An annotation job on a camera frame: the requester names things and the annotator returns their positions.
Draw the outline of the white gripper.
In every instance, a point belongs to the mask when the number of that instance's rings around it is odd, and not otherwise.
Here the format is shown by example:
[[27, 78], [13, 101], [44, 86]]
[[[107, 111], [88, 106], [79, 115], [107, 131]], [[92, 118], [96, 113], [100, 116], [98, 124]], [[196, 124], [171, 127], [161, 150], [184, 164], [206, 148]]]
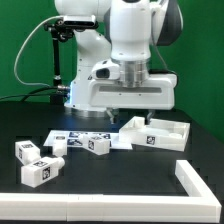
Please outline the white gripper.
[[175, 104], [174, 88], [177, 76], [168, 74], [150, 74], [139, 87], [122, 87], [115, 80], [96, 80], [89, 83], [88, 103], [93, 107], [105, 107], [110, 122], [115, 124], [119, 110], [150, 109], [146, 116], [149, 125], [155, 110], [170, 110]]

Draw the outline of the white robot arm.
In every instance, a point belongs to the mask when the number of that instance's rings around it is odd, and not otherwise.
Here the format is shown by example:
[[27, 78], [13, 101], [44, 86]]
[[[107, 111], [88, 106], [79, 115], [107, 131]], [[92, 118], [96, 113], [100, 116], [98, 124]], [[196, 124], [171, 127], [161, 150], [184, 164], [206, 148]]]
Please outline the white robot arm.
[[121, 109], [170, 110], [177, 76], [151, 71], [151, 49], [183, 29], [177, 0], [54, 0], [77, 41], [77, 74], [65, 106], [80, 117], [115, 120]]

